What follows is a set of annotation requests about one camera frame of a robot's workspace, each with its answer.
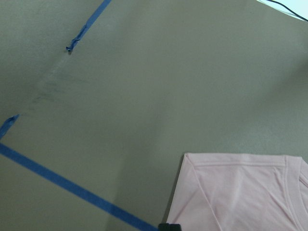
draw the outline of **concrete floor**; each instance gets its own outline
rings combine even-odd
[[[5,0],[1,143],[157,226],[185,152],[308,160],[308,24],[256,0]],[[0,155],[2,230],[133,227]]]

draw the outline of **blue painter's tape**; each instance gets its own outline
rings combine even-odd
[[[3,136],[7,130],[14,124],[19,115],[15,115],[7,119],[0,128],[0,134]],[[113,205],[112,203],[100,198],[99,196],[91,193],[90,191],[80,187],[79,185],[71,182],[70,180],[60,176],[59,174],[49,170],[48,168],[30,160],[24,155],[10,149],[4,144],[0,143],[0,154],[15,161],[16,163],[28,168],[36,174],[44,177],[52,183],[68,190],[76,196],[84,199],[85,201],[97,206],[98,208],[106,211],[107,213],[119,218],[127,224],[141,230],[141,231],[158,231],[158,229],[149,223],[137,218],[136,216],[126,212],[125,210]]]
[[[0,140],[6,134],[6,132],[10,129],[10,127],[15,123],[18,119],[19,115],[14,115],[11,118],[8,118],[0,128]]]
[[[95,20],[101,15],[104,9],[108,6],[111,0],[104,0],[102,4],[96,9],[96,11],[92,14],[92,16],[87,20],[86,24],[83,26],[79,34],[72,40],[72,43],[69,47],[66,47],[68,51],[73,51],[74,47],[81,40],[81,38],[85,35],[85,33],[89,30]]]

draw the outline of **folded t-shirt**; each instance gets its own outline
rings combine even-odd
[[[184,156],[168,223],[183,231],[308,231],[308,164],[297,156]]]

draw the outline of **black object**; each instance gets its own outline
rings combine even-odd
[[[162,223],[158,225],[159,231],[182,231],[181,225],[179,224],[168,224]]]

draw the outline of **shirt seam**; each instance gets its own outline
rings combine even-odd
[[[288,161],[287,161],[287,156],[284,156],[284,161],[285,161],[285,169],[284,169],[284,179],[283,179],[283,193],[285,195],[285,197],[287,198],[286,199],[286,202],[287,202],[287,205],[288,205],[288,209],[289,211],[291,212],[291,215],[293,217],[293,220],[297,226],[297,228],[300,230],[300,231],[305,231],[302,227],[302,225],[300,224],[299,220],[298,220],[298,217],[293,209],[293,205],[292,205],[292,201],[291,201],[291,198],[290,198],[290,194],[289,194],[289,185],[288,185],[288,171],[289,171],[289,165],[288,165]]]
[[[302,183],[305,184],[306,187],[308,187],[308,178],[304,174],[302,174],[301,172],[300,172],[300,175],[299,175],[299,180],[302,181]]]
[[[207,198],[207,196],[206,196],[204,190],[203,190],[202,187],[201,187],[201,183],[200,183],[200,181],[199,181],[199,179],[198,179],[198,176],[197,176],[197,173],[196,173],[196,171],[195,171],[194,165],[193,165],[193,163],[191,162],[191,160],[189,159],[188,156],[187,156],[187,160],[188,160],[188,162],[190,163],[190,165],[192,166],[192,170],[193,170],[194,176],[196,177],[196,180],[197,180],[197,182],[198,182],[198,187],[199,187],[199,189],[201,190],[201,192],[202,192],[204,198],[208,201],[208,198]],[[215,217],[216,223],[217,223],[217,225],[218,225],[218,227],[219,227],[219,231],[223,231],[223,230],[221,229],[220,223],[218,222],[217,217],[216,217],[216,215],[215,215],[215,213],[214,213],[214,211],[213,211],[212,205],[211,205],[210,203],[209,203],[209,205],[211,206],[211,210],[212,210],[212,213],[213,213],[213,215],[214,215],[214,217]]]
[[[228,165],[247,165],[247,166],[264,166],[264,167],[285,167],[284,163],[250,163],[250,162],[208,162],[206,164],[193,165],[194,167],[207,167],[207,166],[228,166]]]

